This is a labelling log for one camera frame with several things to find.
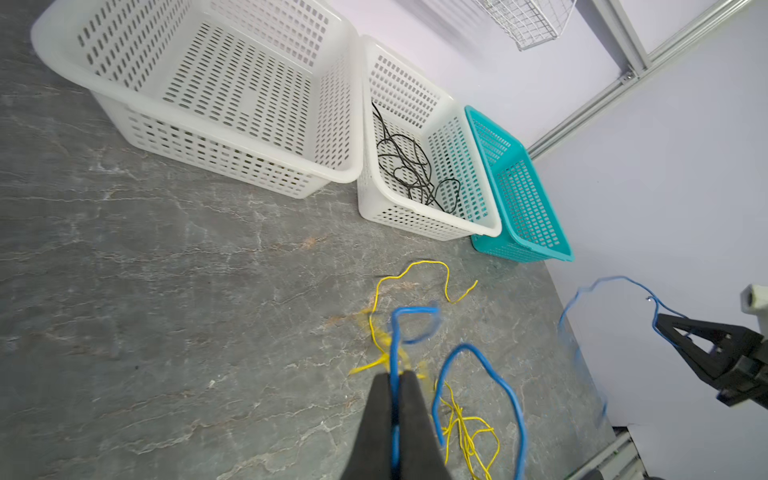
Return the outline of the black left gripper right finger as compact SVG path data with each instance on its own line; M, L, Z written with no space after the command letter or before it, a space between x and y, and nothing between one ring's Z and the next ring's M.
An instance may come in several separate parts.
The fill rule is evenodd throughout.
M416 374L399 376L399 478L451 479L437 445Z

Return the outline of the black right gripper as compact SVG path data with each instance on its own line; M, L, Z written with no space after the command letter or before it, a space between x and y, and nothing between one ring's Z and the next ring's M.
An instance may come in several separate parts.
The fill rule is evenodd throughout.
M743 326L659 314L659 332L717 399L733 407L753 401L767 408L767 340Z

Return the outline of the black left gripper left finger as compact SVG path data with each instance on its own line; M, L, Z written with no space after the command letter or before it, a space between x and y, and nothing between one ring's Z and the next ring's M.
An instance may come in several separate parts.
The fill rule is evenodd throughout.
M392 395L388 373L372 381L362 419L341 479L392 477Z

